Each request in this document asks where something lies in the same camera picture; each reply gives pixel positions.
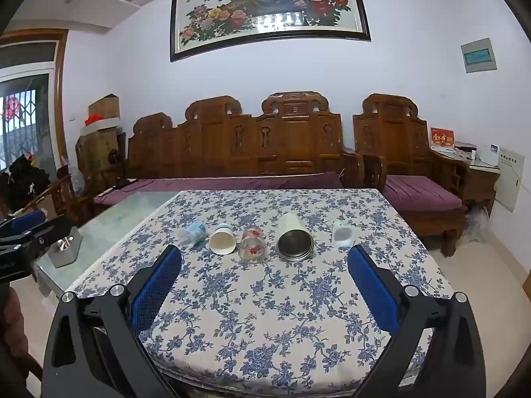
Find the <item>beige floor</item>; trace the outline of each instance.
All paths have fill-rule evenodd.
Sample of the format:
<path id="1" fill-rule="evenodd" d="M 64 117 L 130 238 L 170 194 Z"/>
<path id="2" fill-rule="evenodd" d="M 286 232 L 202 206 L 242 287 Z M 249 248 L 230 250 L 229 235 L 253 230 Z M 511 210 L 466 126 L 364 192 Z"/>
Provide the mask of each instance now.
<path id="1" fill-rule="evenodd" d="M 483 344 L 487 397 L 491 398 L 512 374 L 531 341 L 531 303 L 519 283 L 521 277 L 514 277 L 503 255 L 490 243 L 465 244 L 448 259 L 438 250 L 430 252 L 454 290 L 465 292 L 470 299 Z M 25 314 L 30 352 L 42 363 L 55 298 L 44 299 L 31 278 L 19 280 L 13 287 Z M 28 383 L 38 396 L 38 381 L 30 378 Z"/>

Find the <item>floral tablecloth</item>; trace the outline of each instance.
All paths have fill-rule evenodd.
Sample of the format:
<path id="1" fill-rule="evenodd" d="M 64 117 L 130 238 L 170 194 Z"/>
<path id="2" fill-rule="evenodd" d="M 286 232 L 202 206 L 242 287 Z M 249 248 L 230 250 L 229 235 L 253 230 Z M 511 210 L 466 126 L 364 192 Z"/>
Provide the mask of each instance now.
<path id="1" fill-rule="evenodd" d="M 280 216 L 294 211 L 315 239 L 311 260 L 289 263 L 274 253 Z M 252 395 L 350 394 L 390 339 L 378 329 L 347 271 L 348 249 L 333 248 L 336 220 L 355 224 L 377 265 L 433 296 L 452 288 L 423 244 L 376 190 L 182 191 L 105 254 L 74 291 L 103 294 L 150 266 L 179 228 L 194 220 L 240 233 L 262 228 L 268 260 L 244 264 L 237 252 L 215 255 L 203 242 L 182 249 L 183 267 L 150 330 L 140 334 L 166 374 L 217 391 Z M 425 331 L 405 376 L 418 372 Z"/>

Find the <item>purple seat cushion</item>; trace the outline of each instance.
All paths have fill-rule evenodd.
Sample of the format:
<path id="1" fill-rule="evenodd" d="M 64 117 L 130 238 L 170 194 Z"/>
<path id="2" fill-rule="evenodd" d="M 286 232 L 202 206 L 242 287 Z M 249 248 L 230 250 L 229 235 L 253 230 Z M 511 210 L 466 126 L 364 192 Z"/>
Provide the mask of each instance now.
<path id="1" fill-rule="evenodd" d="M 425 176 L 388 175 L 383 195 L 397 211 L 449 211 L 461 199 Z"/>
<path id="2" fill-rule="evenodd" d="M 312 175 L 249 176 L 248 178 L 173 178 L 141 179 L 122 190 L 113 190 L 96 196 L 100 205 L 116 205 L 137 191 L 182 190 L 293 190 L 343 188 L 338 175 L 333 172 Z"/>

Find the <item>black picture frame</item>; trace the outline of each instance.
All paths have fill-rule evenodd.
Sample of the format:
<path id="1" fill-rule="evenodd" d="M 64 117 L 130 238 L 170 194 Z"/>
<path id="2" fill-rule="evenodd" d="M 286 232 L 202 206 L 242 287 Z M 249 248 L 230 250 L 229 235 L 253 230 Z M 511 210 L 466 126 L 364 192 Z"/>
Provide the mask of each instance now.
<path id="1" fill-rule="evenodd" d="M 354 40 L 371 41 L 371 34 L 368 28 L 367 14 L 365 12 L 365 6 L 363 0 L 356 0 L 356 5 L 359 12 L 359 18 L 361 21 L 361 32 L 353 32 L 348 30 L 296 30 L 296 31 L 278 31 L 261 34 L 251 34 L 246 36 L 238 36 L 227 38 L 218 42 L 207 43 L 202 46 L 198 46 L 185 51 L 176 52 L 175 49 L 175 22 L 177 13 L 177 0 L 172 0 L 172 11 L 170 20 L 170 61 L 174 62 L 183 58 L 197 55 L 199 53 L 212 51 L 214 49 L 221 49 L 223 47 L 235 46 L 250 42 L 262 42 L 272 39 L 283 39 L 292 37 L 320 37 L 320 38 L 346 38 Z"/>

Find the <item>blue gripper pad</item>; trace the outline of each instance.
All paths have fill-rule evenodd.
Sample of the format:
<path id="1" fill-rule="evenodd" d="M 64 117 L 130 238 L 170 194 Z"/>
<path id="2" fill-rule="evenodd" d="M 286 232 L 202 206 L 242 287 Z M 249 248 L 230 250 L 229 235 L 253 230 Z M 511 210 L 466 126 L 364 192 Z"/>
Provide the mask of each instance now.
<path id="1" fill-rule="evenodd" d="M 139 270 L 127 285 L 129 329 L 138 334 L 149 329 L 181 271 L 182 255 L 169 245 L 149 268 Z"/>
<path id="2" fill-rule="evenodd" d="M 378 328 L 396 334 L 400 328 L 396 300 L 358 246 L 348 252 L 347 266 Z"/>
<path id="3" fill-rule="evenodd" d="M 41 210 L 31 212 L 11 221 L 11 232 L 13 235 L 21 235 L 46 221 L 46 215 Z"/>

